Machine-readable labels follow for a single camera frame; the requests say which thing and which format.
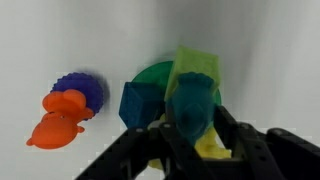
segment yellow-green block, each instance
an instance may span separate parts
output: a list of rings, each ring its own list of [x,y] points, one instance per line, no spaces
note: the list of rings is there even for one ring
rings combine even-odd
[[[214,80],[212,94],[220,85],[219,57],[210,53],[201,52],[184,46],[179,46],[170,72],[164,100],[167,101],[178,86],[180,74],[195,72],[203,73]]]

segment white background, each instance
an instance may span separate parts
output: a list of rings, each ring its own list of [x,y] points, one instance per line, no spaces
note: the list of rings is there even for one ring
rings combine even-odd
[[[0,0],[1,179],[74,179],[124,131],[123,83],[179,44],[220,56],[223,104],[237,120],[320,144],[319,9],[318,0]],[[79,70],[107,80],[109,103],[67,147],[25,146],[42,98]]]

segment blue block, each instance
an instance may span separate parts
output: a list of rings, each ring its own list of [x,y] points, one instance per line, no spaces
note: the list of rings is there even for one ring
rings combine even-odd
[[[125,83],[119,115],[127,128],[146,128],[164,112],[164,94],[149,83]]]

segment teal toy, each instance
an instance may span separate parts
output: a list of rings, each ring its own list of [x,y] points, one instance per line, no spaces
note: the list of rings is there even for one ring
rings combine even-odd
[[[177,129],[195,145],[212,123],[215,104],[211,88],[214,81],[204,74],[191,72],[181,74],[178,83],[166,109],[172,108]]]

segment orange toy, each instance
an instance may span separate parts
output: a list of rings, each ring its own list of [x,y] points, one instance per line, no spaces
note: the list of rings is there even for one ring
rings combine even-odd
[[[84,128],[77,124],[94,116],[86,107],[86,97],[77,90],[52,92],[42,102],[47,113],[33,130],[27,145],[55,149],[69,144]]]

